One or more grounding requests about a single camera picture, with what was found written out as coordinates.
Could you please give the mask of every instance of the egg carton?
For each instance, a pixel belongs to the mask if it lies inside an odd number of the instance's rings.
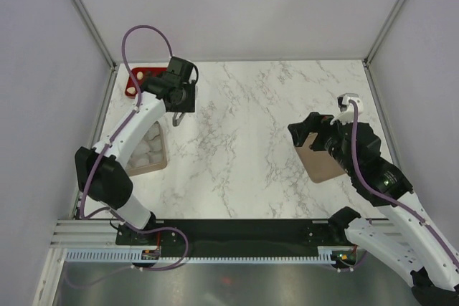
[[[155,122],[134,149],[126,166],[128,176],[157,171],[167,166],[164,134],[159,123]]]

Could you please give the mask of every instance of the white marble surface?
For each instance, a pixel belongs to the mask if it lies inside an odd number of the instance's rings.
[[[133,64],[131,68],[146,64]],[[161,121],[168,153],[162,171],[133,177],[134,193],[160,218],[326,218],[344,206],[382,217],[341,176],[310,181],[287,125],[311,111],[337,113],[336,97],[358,93],[360,120],[383,139],[360,61],[203,62],[196,113]],[[109,132],[128,111],[128,73],[120,67],[105,119]],[[86,213],[99,205],[89,200]]]

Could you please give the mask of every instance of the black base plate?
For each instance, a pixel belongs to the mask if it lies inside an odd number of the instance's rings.
[[[326,219],[164,219],[152,228],[174,227],[189,240],[188,257],[316,257],[319,246],[351,246],[337,239]],[[157,244],[156,234],[141,236],[120,226],[117,245]],[[172,231],[161,232],[161,256],[180,257],[184,240]]]

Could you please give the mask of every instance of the metal floor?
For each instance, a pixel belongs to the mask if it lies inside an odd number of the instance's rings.
[[[69,279],[85,284],[119,264],[67,264]],[[369,256],[353,273],[281,264],[187,264],[170,272],[128,270],[87,290],[63,285],[65,306],[418,306],[404,281]]]

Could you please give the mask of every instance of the wire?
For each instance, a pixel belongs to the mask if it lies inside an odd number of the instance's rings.
[[[358,247],[359,247],[358,245],[354,245],[354,247],[352,248],[351,254],[355,254],[357,252]]]
[[[344,265],[347,265],[348,267],[351,267],[351,268],[354,268],[355,267],[355,264],[349,264],[349,263],[346,263],[344,260],[340,259],[339,260],[341,263],[343,263]]]
[[[160,30],[158,30],[155,27],[152,27],[151,25],[136,25],[135,27],[130,28],[123,36],[123,41],[121,42],[121,55],[123,57],[123,63],[126,66],[126,69],[128,70],[129,77],[133,81],[134,87],[136,88],[137,91],[137,101],[136,101],[136,108],[138,109],[142,103],[142,92],[140,89],[140,85],[138,84],[137,78],[134,76],[132,70],[129,67],[128,63],[128,58],[126,57],[126,41],[129,37],[129,35],[134,32],[137,29],[151,29],[157,32],[158,34],[161,35],[161,37],[164,39],[167,48],[169,50],[169,55],[172,56],[172,48],[171,44],[169,43],[166,35],[164,35]],[[109,143],[106,143],[102,149],[102,151],[99,153],[99,156],[96,158],[93,167],[91,168],[91,171],[89,173],[89,176],[87,177],[85,187],[83,189],[83,195],[81,197],[81,204],[80,204],[80,218],[82,220],[87,220],[96,215],[97,213],[100,213],[101,211],[107,211],[110,210],[109,207],[103,207],[99,208],[98,210],[92,212],[90,215],[85,216],[85,204],[86,204],[86,198],[89,193],[89,188],[91,186],[91,183],[93,182],[94,179],[94,174],[98,169],[98,166],[100,164],[100,161],[102,160],[103,156],[105,155],[105,152],[109,149],[113,141],[116,139],[116,137],[120,134],[120,132],[124,129],[124,127],[129,123],[129,121],[132,119],[132,117],[137,113],[137,109],[133,109],[131,113],[126,117],[126,119],[120,124],[120,126],[115,130],[115,132],[111,135],[111,137],[108,139]]]
[[[194,80],[194,84],[197,84],[198,83],[198,80],[199,80],[199,72],[198,72],[198,67],[193,64],[193,69],[194,71],[196,72],[196,79]]]
[[[425,226],[425,228],[433,235],[433,237],[437,240],[438,244],[445,250],[446,254],[451,258],[453,261],[453,264],[459,269],[459,260],[455,257],[453,252],[450,250],[448,245],[445,243],[445,241],[442,239],[442,237],[435,231],[435,229],[430,226],[429,224],[426,223],[425,219],[420,216],[414,209],[411,209],[409,206],[406,204],[403,204],[402,202],[384,195],[383,193],[380,193],[376,190],[374,190],[366,181],[363,175],[361,174],[360,167],[359,167],[359,160],[357,158],[357,127],[358,127],[358,121],[359,121],[359,106],[357,103],[353,100],[350,100],[349,103],[351,103],[354,106],[354,122],[352,123],[352,135],[351,135],[351,155],[352,155],[352,163],[354,165],[354,170],[356,171],[357,178],[359,179],[360,183],[362,186],[372,193],[373,195],[379,197],[380,199],[383,199],[385,201],[390,202],[391,204],[395,206],[399,206],[400,208],[404,209],[411,215],[413,215],[420,223],[421,225]]]
[[[110,224],[110,226],[112,226],[113,229],[115,229],[116,231],[118,231],[118,227],[116,227],[113,223],[112,223],[112,219],[110,219],[110,221],[108,222]]]
[[[158,232],[157,238],[158,240],[156,241],[156,251],[159,250],[159,244],[161,243],[161,232]]]
[[[89,214],[88,216],[85,215],[85,204],[86,204],[86,198],[87,198],[87,195],[89,193],[89,188],[91,186],[91,183],[93,182],[93,179],[94,179],[94,175],[95,175],[95,172],[97,171],[98,169],[98,166],[100,165],[100,162],[101,160],[103,159],[105,153],[107,152],[107,150],[111,147],[111,144],[113,143],[113,141],[116,139],[116,137],[120,134],[120,132],[122,131],[122,129],[124,129],[124,127],[129,123],[129,121],[132,119],[132,117],[137,113],[137,109],[140,107],[141,105],[141,102],[142,102],[142,92],[141,92],[141,89],[140,89],[140,86],[138,84],[138,81],[137,81],[137,78],[134,76],[132,70],[130,69],[129,67],[129,64],[128,64],[128,59],[126,57],[126,41],[127,41],[127,38],[128,36],[134,32],[135,30],[137,29],[151,29],[151,30],[154,30],[155,32],[157,32],[158,34],[161,35],[161,37],[164,39],[167,47],[168,47],[168,50],[169,50],[169,55],[170,57],[172,57],[172,48],[171,48],[171,45],[169,44],[169,41],[167,39],[167,37],[161,32],[159,31],[157,28],[155,27],[152,27],[150,25],[137,25],[135,27],[132,27],[130,28],[125,34],[124,34],[124,37],[123,37],[123,41],[121,43],[121,55],[123,57],[123,63],[124,65],[126,66],[126,69],[128,70],[128,73],[129,73],[129,77],[130,79],[133,81],[133,84],[134,84],[134,87],[136,88],[136,91],[137,91],[137,101],[136,101],[136,108],[134,108],[131,113],[126,117],[126,119],[119,125],[119,127],[113,132],[113,134],[109,137],[108,141],[109,143],[106,143],[101,152],[99,153],[98,157],[95,159],[95,162],[93,164],[93,167],[91,168],[90,170],[90,173],[87,177],[87,180],[86,180],[86,184],[85,184],[85,187],[83,189],[83,193],[82,193],[82,198],[81,198],[81,204],[80,204],[80,218],[81,219],[90,219],[92,218],[94,215],[100,213],[101,211],[107,211],[109,210],[110,213],[112,215],[114,215],[115,218],[117,218],[118,220],[122,221],[122,223],[124,223],[128,228],[132,229],[134,232],[137,232],[139,234],[153,234],[153,233],[159,233],[161,231],[173,231],[173,232],[176,232],[177,234],[179,234],[180,236],[183,237],[184,241],[185,241],[185,251],[184,251],[184,254],[182,255],[182,257],[180,259],[178,259],[176,262],[174,262],[173,264],[170,264],[170,265],[167,265],[165,267],[157,267],[157,268],[143,268],[145,270],[149,270],[149,271],[166,271],[166,270],[171,270],[171,269],[174,269],[178,266],[181,265],[181,263],[183,262],[183,260],[186,258],[187,254],[188,254],[188,251],[189,251],[189,243],[188,243],[188,238],[186,237],[185,233],[182,232],[181,230],[179,229],[176,229],[174,227],[160,227],[160,228],[157,228],[157,229],[151,229],[151,230],[147,230],[147,231],[144,231],[144,230],[141,230],[141,229],[137,229],[136,227],[132,226],[131,224],[129,224],[128,222],[126,222],[123,218],[121,218],[121,216],[119,216],[113,209],[111,209],[110,207],[102,207],[102,208],[99,208],[97,209],[96,211],[92,212],[91,214]],[[75,288],[75,289],[85,289],[85,288],[89,288],[89,287],[92,287],[93,285],[99,283],[100,281],[104,280],[105,278],[109,277],[109,276],[112,276],[113,274],[116,274],[118,272],[121,272],[125,269],[129,269],[131,266],[129,267],[123,267],[123,268],[120,268],[120,269],[117,269],[115,270],[114,272],[110,273],[109,275],[106,275],[104,277],[101,277],[100,279],[97,279],[95,280],[94,282],[91,282],[90,284],[88,285],[83,285],[83,286],[78,286],[78,285],[74,285],[73,283],[71,283],[71,281],[68,280],[68,278],[66,278],[66,275],[65,275],[65,281],[68,283],[69,286],[71,286],[72,288]]]

